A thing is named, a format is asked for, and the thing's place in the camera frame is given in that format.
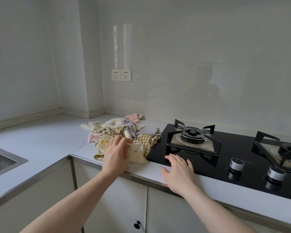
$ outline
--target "cabinet handle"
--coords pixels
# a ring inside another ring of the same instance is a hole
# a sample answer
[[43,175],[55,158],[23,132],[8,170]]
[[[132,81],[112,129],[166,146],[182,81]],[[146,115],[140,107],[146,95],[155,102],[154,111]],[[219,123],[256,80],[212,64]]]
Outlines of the cabinet handle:
[[140,221],[137,221],[137,223],[134,224],[134,227],[136,229],[140,229]]

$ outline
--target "white countertop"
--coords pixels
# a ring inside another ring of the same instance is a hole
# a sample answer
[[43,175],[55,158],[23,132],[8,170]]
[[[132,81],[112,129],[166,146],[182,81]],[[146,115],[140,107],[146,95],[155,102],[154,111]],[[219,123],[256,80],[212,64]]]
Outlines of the white countertop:
[[[81,128],[80,124],[88,121],[106,122],[115,117],[118,116],[103,114],[89,120],[56,115],[0,130],[0,148],[29,160],[0,175],[0,196],[69,154],[93,161],[95,145],[87,143],[90,131]],[[161,131],[166,126],[166,123],[146,120],[142,124],[146,128],[159,127]],[[130,163],[127,171],[165,183],[160,174],[161,166],[153,162],[145,165]],[[290,199],[205,176],[199,178],[211,198],[291,224]]]

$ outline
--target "wall outlet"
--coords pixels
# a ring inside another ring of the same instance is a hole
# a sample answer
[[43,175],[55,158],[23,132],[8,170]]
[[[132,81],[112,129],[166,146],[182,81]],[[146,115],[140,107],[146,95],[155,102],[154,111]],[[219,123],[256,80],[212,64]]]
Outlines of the wall outlet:
[[131,69],[121,70],[121,80],[122,81],[131,81],[132,80],[132,70]]
[[121,80],[121,70],[112,70],[111,71],[112,81],[120,81]]

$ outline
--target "hand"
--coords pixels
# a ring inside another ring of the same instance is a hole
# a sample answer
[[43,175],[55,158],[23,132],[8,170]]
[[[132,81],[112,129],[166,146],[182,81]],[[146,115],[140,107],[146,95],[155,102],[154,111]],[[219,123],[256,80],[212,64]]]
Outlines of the hand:
[[178,155],[165,156],[171,163],[171,171],[161,167],[161,173],[168,187],[176,194],[183,196],[191,187],[195,187],[197,178],[190,160],[186,161]]
[[115,178],[125,172],[129,163],[128,143],[132,140],[120,135],[107,142],[101,172]]

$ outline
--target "left hand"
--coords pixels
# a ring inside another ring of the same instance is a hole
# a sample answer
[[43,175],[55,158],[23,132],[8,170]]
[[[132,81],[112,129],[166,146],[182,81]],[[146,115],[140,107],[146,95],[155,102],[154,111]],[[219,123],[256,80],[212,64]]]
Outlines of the left hand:
[[109,140],[102,163],[103,173],[117,178],[125,172],[129,163],[128,143],[132,143],[132,140],[120,135]]

